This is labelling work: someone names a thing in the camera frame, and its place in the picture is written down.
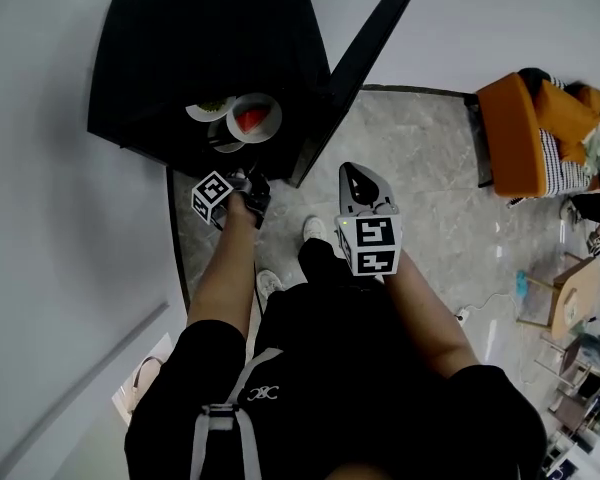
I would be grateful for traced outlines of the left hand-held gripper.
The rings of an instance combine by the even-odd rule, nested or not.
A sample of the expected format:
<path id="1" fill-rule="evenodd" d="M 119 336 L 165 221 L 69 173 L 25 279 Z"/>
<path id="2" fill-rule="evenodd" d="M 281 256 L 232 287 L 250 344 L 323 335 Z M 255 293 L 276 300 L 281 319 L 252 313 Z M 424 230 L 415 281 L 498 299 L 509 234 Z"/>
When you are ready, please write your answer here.
<path id="1" fill-rule="evenodd" d="M 223 230 L 228 213 L 228 197 L 237 192 L 246 209 L 255 217 L 255 227 L 260 229 L 271 201 L 268 180 L 259 172 L 242 169 L 222 176 L 212 171 L 193 189 L 191 207 L 207 224 Z"/>

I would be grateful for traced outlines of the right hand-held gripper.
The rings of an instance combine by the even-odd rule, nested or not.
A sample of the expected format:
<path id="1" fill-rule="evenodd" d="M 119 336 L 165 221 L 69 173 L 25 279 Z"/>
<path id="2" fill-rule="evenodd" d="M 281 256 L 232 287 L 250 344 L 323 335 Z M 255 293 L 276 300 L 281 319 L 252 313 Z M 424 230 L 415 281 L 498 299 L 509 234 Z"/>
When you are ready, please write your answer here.
<path id="1" fill-rule="evenodd" d="M 335 218 L 339 246 L 354 276 L 384 276 L 397 272 L 402 246 L 402 220 L 388 182 L 361 164 L 339 168 L 339 208 Z M 376 205 L 355 210 L 359 205 Z"/>

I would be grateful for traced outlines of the red watermelon slice toy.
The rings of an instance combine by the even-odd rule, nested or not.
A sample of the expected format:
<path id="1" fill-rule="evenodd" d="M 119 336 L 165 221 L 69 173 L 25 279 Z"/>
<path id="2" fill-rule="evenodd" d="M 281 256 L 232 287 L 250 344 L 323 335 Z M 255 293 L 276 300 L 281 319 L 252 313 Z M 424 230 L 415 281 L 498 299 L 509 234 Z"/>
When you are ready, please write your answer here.
<path id="1" fill-rule="evenodd" d="M 235 118 L 235 122 L 243 134 L 249 134 L 268 117 L 269 113 L 268 107 L 254 107 L 239 114 Z"/>

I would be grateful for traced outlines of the black glass-door cabinet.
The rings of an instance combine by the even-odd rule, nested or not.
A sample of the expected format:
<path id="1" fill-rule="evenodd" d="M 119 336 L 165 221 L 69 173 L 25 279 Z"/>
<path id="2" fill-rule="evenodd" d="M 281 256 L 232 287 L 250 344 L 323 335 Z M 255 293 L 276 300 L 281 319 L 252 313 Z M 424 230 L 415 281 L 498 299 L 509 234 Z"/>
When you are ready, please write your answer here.
<path id="1" fill-rule="evenodd" d="M 87 129 L 192 177 L 254 168 L 299 186 L 409 2 L 380 0 L 331 66 L 311 0 L 112 0 Z M 250 93 L 280 105 L 280 128 L 261 144 L 216 151 L 187 108 Z"/>

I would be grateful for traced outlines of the person's right forearm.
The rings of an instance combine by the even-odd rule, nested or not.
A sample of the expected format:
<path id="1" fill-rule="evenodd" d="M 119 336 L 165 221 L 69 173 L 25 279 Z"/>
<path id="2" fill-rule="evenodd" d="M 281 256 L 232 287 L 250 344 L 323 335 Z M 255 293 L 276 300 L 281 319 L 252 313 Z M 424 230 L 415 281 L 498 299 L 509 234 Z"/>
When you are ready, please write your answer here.
<path id="1" fill-rule="evenodd" d="M 414 348 L 430 370 L 450 378 L 479 364 L 457 318 L 404 250 L 396 273 L 385 276 L 384 285 Z"/>

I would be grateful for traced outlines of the person's right white shoe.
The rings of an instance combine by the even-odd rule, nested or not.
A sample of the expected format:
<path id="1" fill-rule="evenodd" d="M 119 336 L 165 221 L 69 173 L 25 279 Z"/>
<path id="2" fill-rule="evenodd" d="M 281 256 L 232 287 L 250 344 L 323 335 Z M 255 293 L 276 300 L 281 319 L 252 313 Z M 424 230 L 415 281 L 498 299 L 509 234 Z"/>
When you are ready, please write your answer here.
<path id="1" fill-rule="evenodd" d="M 323 221 L 317 216 L 309 216 L 303 224 L 303 241 L 307 242 L 310 239 L 321 241 L 327 240 L 327 231 Z"/>

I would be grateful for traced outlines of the person's white shoe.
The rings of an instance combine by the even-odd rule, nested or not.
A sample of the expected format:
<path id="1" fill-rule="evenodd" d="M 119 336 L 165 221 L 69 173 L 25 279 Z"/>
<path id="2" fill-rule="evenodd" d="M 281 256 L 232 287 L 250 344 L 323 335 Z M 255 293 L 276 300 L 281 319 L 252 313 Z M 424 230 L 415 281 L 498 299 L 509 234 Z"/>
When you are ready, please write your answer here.
<path id="1" fill-rule="evenodd" d="M 271 270 L 263 269 L 256 275 L 256 285 L 259 294 L 267 300 L 273 293 L 283 291 L 284 287 L 279 277 Z"/>
<path id="2" fill-rule="evenodd" d="M 321 241 L 327 240 L 327 231 L 323 221 L 317 216 L 309 216 L 303 224 L 303 241 L 307 242 L 310 239 Z"/>

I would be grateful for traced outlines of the person's black trousers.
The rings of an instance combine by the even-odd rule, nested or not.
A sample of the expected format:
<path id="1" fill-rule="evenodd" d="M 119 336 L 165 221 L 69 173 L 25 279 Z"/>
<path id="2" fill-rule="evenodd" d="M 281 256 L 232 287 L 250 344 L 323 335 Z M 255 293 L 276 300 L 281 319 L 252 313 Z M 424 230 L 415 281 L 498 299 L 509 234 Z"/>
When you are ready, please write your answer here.
<path id="1" fill-rule="evenodd" d="M 298 262 L 309 285 L 335 290 L 358 288 L 347 262 L 338 258 L 332 245 L 318 238 L 309 238 L 300 248 Z"/>

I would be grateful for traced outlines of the person's left white shoe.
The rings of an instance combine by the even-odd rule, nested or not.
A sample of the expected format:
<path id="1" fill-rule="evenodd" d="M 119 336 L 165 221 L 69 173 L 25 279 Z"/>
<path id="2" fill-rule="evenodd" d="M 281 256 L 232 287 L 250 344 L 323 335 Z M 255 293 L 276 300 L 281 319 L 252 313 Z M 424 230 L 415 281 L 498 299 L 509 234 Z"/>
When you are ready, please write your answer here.
<path id="1" fill-rule="evenodd" d="M 256 275 L 256 285 L 259 294 L 267 300 L 273 293 L 283 291 L 284 287 L 279 277 L 271 270 L 263 269 Z"/>

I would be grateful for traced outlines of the black white striped blanket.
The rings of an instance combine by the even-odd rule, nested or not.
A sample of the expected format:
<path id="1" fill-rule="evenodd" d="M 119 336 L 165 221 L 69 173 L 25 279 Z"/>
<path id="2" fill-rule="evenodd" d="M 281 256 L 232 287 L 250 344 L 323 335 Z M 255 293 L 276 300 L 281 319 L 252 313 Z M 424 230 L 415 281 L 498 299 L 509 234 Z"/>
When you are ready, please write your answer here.
<path id="1" fill-rule="evenodd" d="M 509 209 L 538 198 L 587 192 L 593 177 L 583 167 L 559 158 L 557 140 L 539 129 L 536 137 L 530 134 L 512 140 L 508 133 L 496 133 L 488 139 L 494 190 L 509 198 Z"/>

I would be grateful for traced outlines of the beige handbag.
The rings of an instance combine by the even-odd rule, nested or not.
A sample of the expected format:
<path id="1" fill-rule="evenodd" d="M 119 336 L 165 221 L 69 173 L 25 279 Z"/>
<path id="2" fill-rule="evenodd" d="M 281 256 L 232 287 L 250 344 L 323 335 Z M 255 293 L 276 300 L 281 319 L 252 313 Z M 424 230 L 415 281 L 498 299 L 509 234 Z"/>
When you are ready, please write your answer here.
<path id="1" fill-rule="evenodd" d="M 121 415 L 127 424 L 130 423 L 139 402 L 157 378 L 163 364 L 164 360 L 160 357 L 147 356 L 119 388 Z"/>

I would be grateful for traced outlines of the person's black shirt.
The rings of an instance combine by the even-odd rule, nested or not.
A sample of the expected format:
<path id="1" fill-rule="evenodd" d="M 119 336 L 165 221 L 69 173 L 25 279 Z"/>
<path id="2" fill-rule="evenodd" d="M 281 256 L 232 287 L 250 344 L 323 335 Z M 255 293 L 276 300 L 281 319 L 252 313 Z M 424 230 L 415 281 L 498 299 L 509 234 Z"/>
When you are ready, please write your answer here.
<path id="1" fill-rule="evenodd" d="M 263 480 L 324 480 L 351 463 L 394 480 L 538 480 L 540 416 L 504 371 L 431 371 L 385 292 L 300 284 L 268 300 L 257 365 L 238 396 Z M 125 439 L 130 480 L 189 480 L 194 426 L 245 365 L 233 326 L 188 326 L 139 402 Z"/>

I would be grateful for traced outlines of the large orange cushion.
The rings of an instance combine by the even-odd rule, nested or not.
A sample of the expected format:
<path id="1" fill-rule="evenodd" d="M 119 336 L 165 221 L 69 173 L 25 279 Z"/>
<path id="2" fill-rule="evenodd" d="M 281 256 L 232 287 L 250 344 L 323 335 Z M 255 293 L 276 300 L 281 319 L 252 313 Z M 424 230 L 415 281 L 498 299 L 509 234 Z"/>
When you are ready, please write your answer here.
<path id="1" fill-rule="evenodd" d="M 584 166 L 584 140 L 600 124 L 600 90 L 584 85 L 573 96 L 543 80 L 534 109 L 539 127 L 557 140 L 560 160 Z"/>

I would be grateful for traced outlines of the pile of pale clothes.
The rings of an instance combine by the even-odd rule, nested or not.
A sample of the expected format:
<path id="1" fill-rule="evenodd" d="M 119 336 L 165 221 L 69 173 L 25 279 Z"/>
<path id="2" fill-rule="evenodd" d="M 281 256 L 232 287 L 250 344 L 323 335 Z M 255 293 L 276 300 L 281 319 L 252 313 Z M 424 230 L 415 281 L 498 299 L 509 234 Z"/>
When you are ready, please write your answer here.
<path id="1" fill-rule="evenodd" d="M 582 144 L 585 150 L 583 172 L 593 177 L 600 170 L 600 123 L 585 137 Z"/>

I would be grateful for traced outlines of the round wooden table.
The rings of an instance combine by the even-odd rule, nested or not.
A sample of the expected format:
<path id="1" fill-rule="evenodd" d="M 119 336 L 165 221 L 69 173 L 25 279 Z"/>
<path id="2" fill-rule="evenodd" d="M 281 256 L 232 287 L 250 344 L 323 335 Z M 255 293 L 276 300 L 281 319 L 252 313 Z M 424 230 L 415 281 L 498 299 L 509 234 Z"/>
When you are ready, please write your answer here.
<path id="1" fill-rule="evenodd" d="M 559 340 L 594 309 L 600 289 L 600 259 L 590 257 L 574 264 L 554 279 L 554 287 L 550 333 Z"/>

